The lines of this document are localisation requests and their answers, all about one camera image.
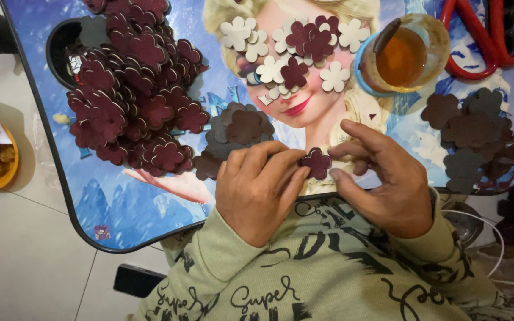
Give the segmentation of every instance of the hand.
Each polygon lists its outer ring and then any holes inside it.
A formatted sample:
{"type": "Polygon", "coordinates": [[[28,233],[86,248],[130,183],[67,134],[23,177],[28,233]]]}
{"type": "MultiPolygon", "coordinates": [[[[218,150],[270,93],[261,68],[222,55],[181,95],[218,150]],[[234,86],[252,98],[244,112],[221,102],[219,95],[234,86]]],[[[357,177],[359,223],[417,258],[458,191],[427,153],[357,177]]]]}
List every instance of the hand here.
{"type": "Polygon", "coordinates": [[[425,234],[433,219],[424,166],[390,137],[366,125],[343,120],[340,127],[358,141],[331,147],[328,154],[333,158],[355,157],[354,174],[361,176],[372,168],[382,186],[367,192],[345,171],[333,169],[330,175],[338,193],[365,218],[396,237],[425,234]]]}
{"type": "Polygon", "coordinates": [[[144,170],[124,169],[122,172],[188,201],[196,203],[210,203],[213,201],[213,196],[207,190],[205,184],[197,179],[192,172],[184,172],[182,175],[175,175],[174,177],[153,177],[144,170]]]}
{"type": "Polygon", "coordinates": [[[268,141],[234,150],[222,163],[215,189],[216,207],[248,244],[264,246],[289,214],[311,170],[297,164],[305,155],[304,150],[268,141]]]}

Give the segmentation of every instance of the light green sweatshirt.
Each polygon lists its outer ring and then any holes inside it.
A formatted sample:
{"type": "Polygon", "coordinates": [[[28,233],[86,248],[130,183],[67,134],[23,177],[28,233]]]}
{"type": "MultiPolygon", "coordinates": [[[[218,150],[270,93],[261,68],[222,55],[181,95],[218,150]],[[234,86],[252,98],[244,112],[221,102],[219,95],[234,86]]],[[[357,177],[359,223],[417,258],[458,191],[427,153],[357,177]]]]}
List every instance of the light green sweatshirt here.
{"type": "Polygon", "coordinates": [[[162,241],[168,277],[127,320],[513,321],[431,193],[433,226],[415,239],[388,236],[330,198],[297,202],[256,248],[213,210],[200,230],[162,241]]]}

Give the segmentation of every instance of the red scissors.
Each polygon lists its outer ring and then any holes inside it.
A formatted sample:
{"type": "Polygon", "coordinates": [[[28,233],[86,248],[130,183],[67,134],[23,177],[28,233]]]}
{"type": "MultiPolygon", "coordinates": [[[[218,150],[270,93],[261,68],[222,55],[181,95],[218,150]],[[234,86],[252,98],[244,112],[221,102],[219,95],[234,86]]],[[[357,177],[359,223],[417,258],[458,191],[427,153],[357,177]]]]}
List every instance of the red scissors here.
{"type": "Polygon", "coordinates": [[[485,70],[480,73],[470,73],[463,70],[455,63],[453,57],[449,57],[446,70],[451,75],[469,79],[480,80],[489,77],[498,67],[510,67],[514,65],[514,56],[507,53],[505,45],[505,32],[503,26],[503,0],[489,1],[489,28],[491,35],[481,24],[481,21],[475,15],[469,0],[446,0],[441,12],[440,20],[446,29],[449,30],[449,21],[453,9],[457,10],[463,24],[467,27],[467,31],[481,49],[483,60],[485,61],[485,70]]]}

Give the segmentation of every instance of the blue eye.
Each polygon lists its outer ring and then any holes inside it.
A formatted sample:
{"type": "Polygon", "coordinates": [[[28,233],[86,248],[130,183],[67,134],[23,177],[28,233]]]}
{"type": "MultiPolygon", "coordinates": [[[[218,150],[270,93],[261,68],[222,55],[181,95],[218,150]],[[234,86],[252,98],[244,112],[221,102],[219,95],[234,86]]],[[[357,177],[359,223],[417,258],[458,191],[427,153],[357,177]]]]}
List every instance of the blue eye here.
{"type": "Polygon", "coordinates": [[[260,75],[256,71],[252,71],[249,74],[247,74],[247,84],[252,86],[257,86],[259,84],[262,84],[260,75]]]}

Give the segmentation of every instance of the blonde hair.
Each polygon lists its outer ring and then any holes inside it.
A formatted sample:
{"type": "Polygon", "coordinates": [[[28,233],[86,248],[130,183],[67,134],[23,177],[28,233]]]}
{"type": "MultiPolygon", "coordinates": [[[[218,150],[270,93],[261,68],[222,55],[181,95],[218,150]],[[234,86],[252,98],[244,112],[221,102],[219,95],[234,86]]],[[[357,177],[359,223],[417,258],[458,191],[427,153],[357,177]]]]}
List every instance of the blonde hair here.
{"type": "MultiPolygon", "coordinates": [[[[281,8],[287,7],[283,0],[244,0],[236,3],[234,0],[206,0],[203,9],[203,21],[206,30],[222,40],[224,34],[221,31],[222,22],[231,22],[233,18],[240,16],[243,18],[256,17],[265,4],[275,1],[281,8]]],[[[380,11],[379,0],[308,0],[308,2],[328,11],[336,16],[339,21],[348,22],[353,18],[359,19],[370,29],[370,34],[378,31],[378,13],[380,11]]],[[[238,75],[237,54],[233,50],[222,44],[222,56],[225,65],[232,73],[238,75]]],[[[375,99],[357,87],[356,79],[353,76],[353,65],[350,66],[352,77],[349,78],[344,88],[344,105],[346,108],[342,119],[352,120],[353,122],[364,123],[381,133],[386,133],[386,121],[392,107],[392,99],[375,99]]],[[[347,135],[339,126],[340,120],[335,122],[329,135],[329,143],[320,148],[326,153],[331,146],[345,141],[352,141],[353,138],[347,135]]],[[[332,167],[338,167],[346,172],[352,173],[353,163],[351,158],[339,159],[332,162],[332,167]]],[[[325,193],[326,187],[334,189],[332,180],[309,180],[306,194],[325,193]]]]}

